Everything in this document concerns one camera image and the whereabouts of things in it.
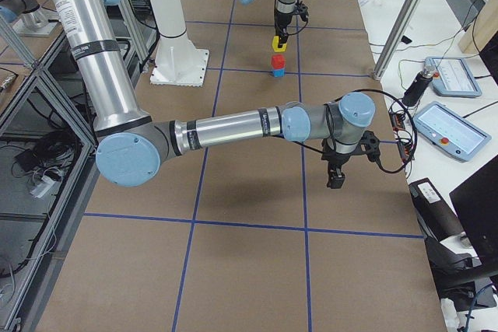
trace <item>white cable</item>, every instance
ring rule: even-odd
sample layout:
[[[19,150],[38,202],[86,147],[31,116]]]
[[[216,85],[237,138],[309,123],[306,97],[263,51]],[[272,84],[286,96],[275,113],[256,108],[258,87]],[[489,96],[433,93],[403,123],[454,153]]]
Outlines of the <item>white cable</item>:
[[[14,278],[14,270],[12,269],[12,265],[10,263],[10,260],[8,260],[6,257],[3,257],[2,255],[0,255],[0,258],[2,258],[8,264],[9,271],[10,271],[10,278],[11,278],[11,283],[4,285],[0,289],[0,301],[3,300],[4,289],[7,288],[7,286],[9,286],[9,285],[12,286],[12,294],[10,295],[9,299],[7,301],[4,301],[3,305],[0,306],[0,309],[3,309],[12,300],[12,297],[14,297],[14,293],[16,293],[16,279]]]

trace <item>grid line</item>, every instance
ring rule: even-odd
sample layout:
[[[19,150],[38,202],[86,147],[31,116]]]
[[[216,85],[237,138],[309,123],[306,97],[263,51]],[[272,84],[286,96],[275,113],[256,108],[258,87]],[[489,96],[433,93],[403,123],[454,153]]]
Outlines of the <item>grid line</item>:
[[[246,73],[268,73],[272,72],[269,70],[256,70],[256,69],[236,69],[236,68],[208,68],[208,70],[223,70],[224,72],[246,72]],[[308,72],[286,72],[286,74],[292,75],[316,75],[324,77],[352,77],[352,78],[370,78],[368,74],[349,74],[349,73],[308,73]]]
[[[90,213],[83,214],[86,217],[97,218],[116,218],[116,219],[135,219],[140,221],[160,221],[172,223],[192,223],[196,225],[224,225],[229,227],[246,227],[250,229],[276,229],[282,231],[300,231],[304,232],[304,227],[293,227],[290,225],[261,225],[257,223],[243,223],[243,222],[221,222],[221,221],[206,221],[206,220],[192,220],[186,218],[168,218],[168,217],[155,217],[146,215],[125,215],[125,214],[110,214],[110,213]],[[318,229],[313,227],[307,228],[308,232],[319,232],[337,235],[354,235],[354,236],[379,236],[379,237],[398,237],[400,239],[423,239],[422,235],[414,235],[411,233],[391,233],[391,232],[370,232],[370,231],[352,231],[344,229]]]
[[[201,20],[188,20],[185,23],[200,23],[206,25],[234,25],[234,26],[256,26],[256,27],[275,27],[266,23],[222,23],[220,21],[201,21]],[[316,30],[342,30],[342,31],[365,31],[365,29],[358,29],[352,27],[331,27],[331,26],[306,26],[307,29]]]
[[[232,9],[230,11],[230,22],[232,21],[232,18],[233,18],[233,10],[234,9],[235,9],[235,0],[232,1]],[[222,57],[222,60],[221,60],[221,69],[219,71],[218,84],[217,84],[217,87],[216,87],[215,99],[214,99],[214,103],[212,105],[212,116],[215,115],[215,113],[216,113],[216,105],[218,104],[219,91],[220,91],[221,81],[222,81],[222,77],[223,77],[223,65],[225,64],[226,50],[228,48],[228,40],[229,40],[229,38],[230,38],[230,24],[229,24],[228,29],[226,31],[225,47],[224,47],[224,50],[223,50],[223,57]],[[192,238],[194,237],[194,229],[195,229],[195,224],[196,224],[196,218],[197,218],[197,211],[198,211],[198,207],[199,207],[199,202],[200,202],[200,199],[201,199],[202,184],[204,182],[205,165],[206,165],[207,160],[208,160],[208,153],[209,153],[209,149],[206,149],[205,152],[204,152],[204,159],[202,160],[201,177],[199,179],[199,184],[198,184],[198,189],[197,189],[197,195],[195,197],[195,208],[194,208],[194,213],[192,214],[192,221],[191,221],[190,232],[188,234],[187,250],[185,252],[184,266],[183,266],[183,269],[182,269],[182,272],[181,272],[181,280],[180,280],[180,286],[179,286],[179,289],[178,289],[177,304],[175,306],[175,311],[174,311],[173,326],[171,327],[171,331],[172,332],[176,332],[176,330],[177,330],[178,315],[180,313],[180,307],[181,307],[181,297],[183,295],[185,278],[187,276],[188,260],[189,260],[190,252],[191,252]]]

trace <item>blue tape line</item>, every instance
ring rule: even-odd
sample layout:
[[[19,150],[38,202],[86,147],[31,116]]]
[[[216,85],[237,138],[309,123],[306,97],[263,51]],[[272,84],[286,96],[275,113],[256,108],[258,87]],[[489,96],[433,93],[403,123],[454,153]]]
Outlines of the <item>blue tape line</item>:
[[[151,217],[151,216],[144,216],[144,215],[124,215],[124,214],[89,213],[89,212],[85,212],[83,215],[85,215],[86,217],[138,219],[140,221],[162,221],[162,222],[175,222],[175,223],[192,223],[191,219],[167,218],[167,217]]]
[[[326,77],[356,77],[356,78],[369,78],[368,74],[346,74],[346,73],[306,73],[301,72],[301,75],[323,75]]]
[[[234,6],[235,6],[235,0],[232,1],[232,10],[230,12],[230,22],[232,21],[232,18],[233,18]],[[228,30],[226,31],[225,47],[223,50],[223,57],[221,60],[221,69],[220,69],[219,77],[218,77],[218,86],[216,87],[215,99],[214,99],[214,103],[212,105],[212,116],[213,117],[215,115],[216,105],[218,103],[219,89],[221,86],[221,78],[223,75],[223,65],[225,64],[226,49],[228,48],[229,37],[230,37],[230,25],[228,26]],[[185,283],[185,277],[187,275],[188,259],[190,257],[192,238],[194,236],[195,219],[197,217],[197,210],[198,210],[198,206],[199,206],[199,201],[201,200],[202,184],[204,183],[205,165],[208,161],[208,153],[209,153],[209,150],[206,149],[204,152],[204,159],[202,160],[201,177],[200,177],[199,185],[198,185],[198,189],[197,189],[197,196],[195,197],[195,208],[194,208],[194,214],[192,215],[192,224],[190,227],[190,232],[188,234],[187,251],[185,253],[184,267],[183,267],[183,270],[181,272],[181,280],[180,280],[180,287],[178,289],[177,304],[176,304],[175,310],[174,310],[173,326],[171,327],[172,332],[176,332],[176,330],[177,330],[178,314],[180,312],[181,297],[182,297],[183,291],[184,291],[184,283]]]
[[[216,21],[185,21],[185,23],[205,23],[208,25],[229,25],[229,23],[221,23]]]
[[[259,225],[256,223],[239,223],[239,222],[217,222],[217,221],[195,221],[199,225],[224,225],[229,227],[246,227],[249,229],[280,229],[284,231],[304,232],[304,228],[292,227],[288,225]]]
[[[190,232],[188,233],[187,249],[185,250],[184,266],[181,270],[180,286],[178,287],[177,304],[174,309],[173,325],[171,330],[174,332],[177,330],[178,315],[180,313],[181,296],[184,292],[185,277],[187,276],[188,260],[190,258],[190,249],[192,247],[192,238],[194,237],[194,227],[195,227],[195,217],[197,216],[197,210],[199,207],[199,201],[201,199],[202,183],[204,182],[204,172],[205,164],[208,159],[208,149],[204,152],[204,159],[202,160],[201,176],[199,178],[199,184],[197,188],[197,195],[195,196],[195,207],[194,213],[192,214],[192,220],[190,225]]]
[[[292,227],[291,225],[260,225],[255,223],[239,223],[239,222],[218,222],[218,221],[206,221],[206,220],[192,220],[185,218],[168,218],[168,217],[154,217],[146,215],[125,215],[125,214],[110,214],[110,213],[89,213],[86,212],[83,215],[86,217],[101,217],[101,218],[118,218],[118,219],[137,219],[141,221],[163,221],[163,222],[173,222],[173,223],[192,223],[200,225],[229,225],[233,227],[248,227],[256,229],[282,229],[288,231],[309,231],[309,232],[320,232],[320,233],[335,233],[338,235],[357,235],[357,236],[384,236],[384,237],[401,237],[405,239],[423,239],[422,235],[413,235],[408,233],[388,233],[388,232],[368,232],[368,231],[351,231],[344,229],[313,229],[308,227]]]
[[[412,234],[405,234],[405,233],[348,231],[348,230],[342,230],[342,229],[308,229],[308,231],[309,232],[321,232],[321,233],[338,233],[341,235],[400,237],[403,239],[423,239],[423,235],[412,235]]]
[[[191,20],[185,21],[186,23],[201,23],[208,25],[229,25],[229,23],[221,23],[215,21],[199,21],[199,20]],[[256,26],[256,27],[275,27],[274,25],[264,24],[264,23],[230,23],[234,26]],[[316,30],[343,30],[343,31],[365,31],[365,29],[357,29],[351,27],[330,27],[330,26],[306,26],[307,29],[316,29]]]
[[[299,21],[296,19],[296,32],[299,29]],[[299,90],[299,101],[303,102],[303,91],[301,86],[301,56],[299,34],[296,34],[297,49],[297,87]],[[303,179],[303,222],[304,222],[304,255],[306,262],[306,300],[308,314],[308,332],[313,331],[313,314],[311,312],[311,274],[310,274],[310,238],[308,235],[308,203],[306,193],[306,161],[304,158],[304,148],[301,148],[301,175]]]

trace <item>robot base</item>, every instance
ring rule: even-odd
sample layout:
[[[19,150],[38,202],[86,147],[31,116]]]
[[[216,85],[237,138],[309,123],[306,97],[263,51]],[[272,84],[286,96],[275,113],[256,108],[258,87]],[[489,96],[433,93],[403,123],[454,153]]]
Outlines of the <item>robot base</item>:
[[[57,25],[60,25],[59,22],[52,21],[59,20],[59,16],[56,12],[48,11],[46,9],[41,9],[41,12],[45,17],[47,17],[47,19],[50,20],[47,25],[41,27],[40,29],[32,30],[26,27],[23,18],[21,17],[12,26],[17,35],[19,35],[20,37],[49,37],[52,34],[52,31],[54,31],[54,29],[57,27]]]
[[[186,35],[173,40],[161,37],[150,82],[155,85],[202,86],[208,59],[209,51],[195,48]]]

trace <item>cable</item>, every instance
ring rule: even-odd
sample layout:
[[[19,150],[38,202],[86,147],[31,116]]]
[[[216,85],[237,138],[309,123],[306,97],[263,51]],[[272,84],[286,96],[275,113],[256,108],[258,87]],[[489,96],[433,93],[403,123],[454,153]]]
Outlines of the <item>cable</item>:
[[[287,35],[289,35],[289,37],[291,37],[292,35],[297,35],[297,34],[299,34],[301,31],[303,31],[303,30],[306,28],[306,26],[308,26],[308,21],[306,21],[306,22],[304,23],[303,27],[301,27],[301,28],[300,28],[299,30],[297,30],[295,33],[289,33],[289,34],[287,34]]]
[[[95,142],[95,145],[99,145],[99,139],[96,136],[95,133],[95,128],[93,127],[93,117],[92,113],[90,111],[90,106],[88,104],[88,92],[86,91],[86,86],[85,83],[82,82],[83,86],[83,96],[85,97],[85,111],[86,111],[86,118],[88,119],[88,124],[90,125],[90,129],[92,130],[92,136],[93,136],[93,141]]]
[[[6,71],[6,72],[9,72],[9,73],[12,73],[14,75],[16,75],[16,78],[19,77],[19,74],[17,74],[16,72],[13,72],[12,70],[10,69],[7,69],[7,68],[3,68],[0,66],[0,70],[3,70],[3,71]]]
[[[23,148],[23,147],[19,147],[17,145],[2,145],[0,146],[0,149],[4,149],[4,148],[16,148],[16,149],[22,149],[23,151],[27,151],[27,148]]]
[[[5,305],[7,305],[12,300],[12,297],[14,296],[14,293],[16,293],[16,278],[14,278],[14,270],[12,269],[12,264],[10,263],[10,260],[8,260],[7,258],[3,257],[2,255],[0,255],[0,258],[2,258],[7,263],[7,265],[9,266],[10,279],[11,279],[11,283],[10,284],[4,285],[2,288],[0,288],[0,300],[3,298],[2,295],[3,295],[4,289],[7,286],[9,286],[9,285],[12,286],[12,294],[10,295],[9,300],[5,301],[4,304],[3,304],[3,306],[0,306],[0,309],[3,309],[5,307]]]
[[[273,135],[273,138],[280,138],[280,139],[285,139],[283,135]],[[321,155],[324,154],[324,152],[322,152],[320,149],[316,149],[316,148],[313,148],[313,147],[310,147],[309,145],[306,145],[302,142],[293,142],[294,144],[298,144],[300,145],[301,147],[303,148],[306,148],[306,149],[309,149],[313,152],[316,152],[316,153],[320,153]]]
[[[408,61],[408,62],[417,62],[417,63],[420,63],[420,64],[424,64],[425,61],[420,61],[420,60],[410,60],[409,58],[403,58],[401,59],[400,61],[398,61],[398,77],[399,77],[399,80],[401,81],[401,84],[402,84],[402,88],[406,91],[407,88],[403,86],[403,77],[402,77],[402,62],[403,61]]]
[[[468,308],[468,314],[467,314],[467,321],[465,322],[465,329],[464,329],[464,332],[468,332],[468,325],[470,324],[470,319],[471,319],[471,315],[472,315],[472,310],[474,310],[474,307],[475,307],[475,304],[477,303],[477,299],[479,298],[479,296],[489,287],[492,287],[493,286],[493,283],[491,284],[488,284],[487,286],[485,287],[482,287],[479,292],[477,292],[474,296],[474,298],[472,299],[472,303],[470,304],[470,307]]]
[[[354,93],[381,93],[382,95],[385,95],[385,96],[391,98],[392,100],[394,100],[405,112],[406,116],[408,117],[408,119],[410,121],[410,125],[412,126],[412,130],[413,130],[413,146],[412,146],[412,151],[410,152],[408,158],[406,159],[406,161],[403,162],[403,164],[399,168],[397,168],[395,170],[385,169],[382,166],[382,162],[380,159],[378,159],[376,161],[376,164],[379,166],[379,169],[381,169],[382,171],[384,171],[387,174],[396,174],[396,173],[399,173],[400,171],[404,170],[405,167],[413,160],[413,156],[415,155],[415,150],[417,149],[417,142],[418,142],[418,131],[416,129],[415,122],[413,121],[413,117],[410,114],[408,108],[405,107],[405,105],[403,105],[403,103],[401,102],[400,99],[396,98],[395,96],[391,95],[390,93],[386,93],[385,91],[383,91],[381,89],[355,89],[353,92]]]
[[[467,117],[470,117],[471,115],[476,114],[477,112],[480,112],[480,111],[481,111],[481,110],[483,110],[483,109],[489,108],[489,107],[491,107],[492,105],[495,105],[495,104],[497,104],[497,103],[498,103],[498,100],[497,100],[497,101],[493,101],[491,104],[485,105],[484,107],[481,107],[481,108],[479,108],[479,109],[477,109],[477,110],[474,110],[473,112],[471,112],[471,113],[469,113],[469,114],[464,115],[462,118],[467,118]]]
[[[28,102],[28,104],[31,106],[31,108],[33,108],[33,110],[42,118],[46,119],[47,120],[47,123],[48,125],[55,129],[55,130],[61,130],[62,128],[64,128],[64,126],[61,126],[60,124],[57,124],[55,123],[52,119],[51,119],[51,116],[52,114],[54,113],[54,111],[51,111],[50,114],[48,116],[46,116],[45,114],[41,113],[37,108],[36,106],[33,104],[33,102],[30,100],[30,99],[26,99],[26,102]]]

